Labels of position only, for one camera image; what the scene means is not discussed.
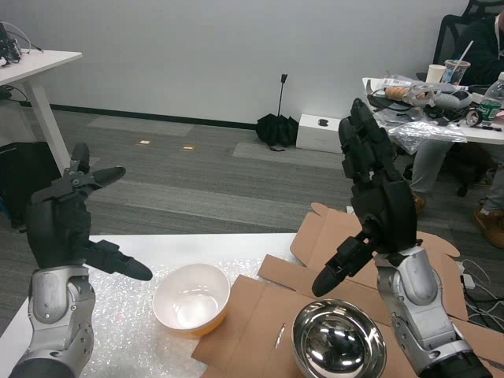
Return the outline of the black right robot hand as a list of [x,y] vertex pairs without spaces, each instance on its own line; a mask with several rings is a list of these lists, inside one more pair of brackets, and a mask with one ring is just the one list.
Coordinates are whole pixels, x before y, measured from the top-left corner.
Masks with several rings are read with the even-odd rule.
[[353,181],[351,205],[361,224],[346,238],[312,285],[321,297],[348,276],[355,276],[373,254],[391,254],[417,244],[417,213],[409,184],[394,165],[395,152],[386,130],[359,98],[339,124],[343,171]]

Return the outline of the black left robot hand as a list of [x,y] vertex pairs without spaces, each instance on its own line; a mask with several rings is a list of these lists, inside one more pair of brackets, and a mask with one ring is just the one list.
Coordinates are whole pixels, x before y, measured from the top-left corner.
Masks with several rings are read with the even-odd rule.
[[109,274],[149,281],[153,273],[120,247],[106,240],[90,241],[90,194],[121,179],[122,166],[91,171],[86,143],[77,143],[69,167],[49,187],[35,192],[27,205],[25,225],[28,243],[41,269],[63,265],[89,265]]

